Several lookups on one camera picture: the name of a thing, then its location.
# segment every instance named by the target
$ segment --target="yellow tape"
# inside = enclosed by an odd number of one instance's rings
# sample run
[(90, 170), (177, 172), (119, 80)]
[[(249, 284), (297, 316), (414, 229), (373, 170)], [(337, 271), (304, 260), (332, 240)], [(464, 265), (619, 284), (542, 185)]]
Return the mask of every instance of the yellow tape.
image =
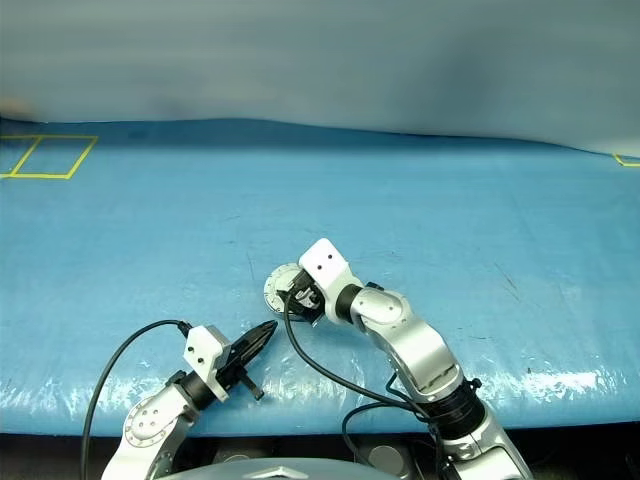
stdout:
[[(80, 167), (82, 162), (89, 152), (93, 149), (94, 145), (98, 142), (98, 136), (96, 135), (0, 135), (0, 140), (28, 140), (34, 139), (34, 142), (27, 149), (26, 152), (20, 157), (18, 163), (13, 167), (11, 172), (0, 174), (0, 178), (40, 178), (40, 179), (60, 179), (69, 180), (76, 173), (76, 170)], [(80, 139), (91, 140), (87, 148), (85, 148), (80, 156), (71, 166), (71, 169), (67, 173), (20, 173), (20, 169), (24, 163), (31, 156), (33, 151), (42, 143), (43, 140), (49, 139)]]
[(617, 153), (613, 154), (613, 158), (615, 158), (616, 162), (618, 162), (623, 167), (640, 167), (640, 162), (627, 162), (627, 161), (624, 161), (624, 160), (622, 160), (622, 158), (620, 158), (620, 155), (618, 155)]

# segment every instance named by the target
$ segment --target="white bracket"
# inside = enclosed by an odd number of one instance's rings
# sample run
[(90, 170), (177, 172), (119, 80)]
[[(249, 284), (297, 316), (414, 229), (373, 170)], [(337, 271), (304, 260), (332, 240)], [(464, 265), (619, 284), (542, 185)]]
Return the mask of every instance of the white bracket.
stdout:
[(230, 348), (231, 342), (227, 337), (210, 325), (189, 330), (184, 349), (184, 359), (221, 402), (229, 395), (216, 380), (216, 375), (227, 363)]

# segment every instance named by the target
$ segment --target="blue table surface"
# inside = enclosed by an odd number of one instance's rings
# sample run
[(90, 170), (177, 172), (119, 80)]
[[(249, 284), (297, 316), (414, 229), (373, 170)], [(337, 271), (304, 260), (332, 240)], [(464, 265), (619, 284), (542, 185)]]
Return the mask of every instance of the blue table surface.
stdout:
[[(96, 379), (135, 329), (163, 318), (234, 339), (273, 318), (263, 284), (330, 238), (365, 281), (408, 296), (507, 427), (640, 419), (640, 169), (550, 145), (260, 121), (23, 124), (2, 135), (91, 134), (69, 180), (0, 179), (0, 429), (78, 434)], [(4, 173), (20, 157), (4, 138)], [(66, 171), (72, 140), (20, 172)], [(94, 432), (178, 369), (163, 327), (125, 353)], [(368, 388), (390, 375), (355, 330), (297, 325), (322, 364)], [(196, 435), (337, 432), (367, 399), (320, 377), (279, 328), (242, 388)], [(421, 431), (365, 414), (354, 431)]]

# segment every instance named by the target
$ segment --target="white wall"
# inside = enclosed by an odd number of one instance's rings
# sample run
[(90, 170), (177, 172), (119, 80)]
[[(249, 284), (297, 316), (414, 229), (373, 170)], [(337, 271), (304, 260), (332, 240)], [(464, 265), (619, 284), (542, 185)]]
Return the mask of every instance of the white wall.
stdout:
[(640, 156), (637, 0), (0, 0), (0, 109), (268, 118)]

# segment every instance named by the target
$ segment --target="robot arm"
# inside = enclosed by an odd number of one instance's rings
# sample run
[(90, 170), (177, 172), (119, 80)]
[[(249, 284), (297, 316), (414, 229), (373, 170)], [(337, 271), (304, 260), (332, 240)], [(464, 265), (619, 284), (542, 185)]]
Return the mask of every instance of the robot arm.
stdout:
[(302, 271), (286, 294), (298, 305), (320, 295), (329, 320), (355, 325), (387, 353), (409, 396), (438, 425), (449, 460), (446, 478), (533, 478), (489, 407), (476, 396), (480, 382), (465, 379), (444, 339), (412, 312), (404, 296), (375, 284), (364, 286), (327, 239), (316, 242), (298, 264)]
[(169, 475), (178, 447), (202, 410), (216, 399), (224, 402), (228, 390), (238, 382), (259, 400), (263, 392), (244, 367), (262, 350), (275, 328), (275, 321), (265, 322), (233, 344), (212, 326), (189, 330), (184, 358), (193, 371), (177, 372), (160, 392), (131, 409), (120, 446), (102, 480), (153, 480)]

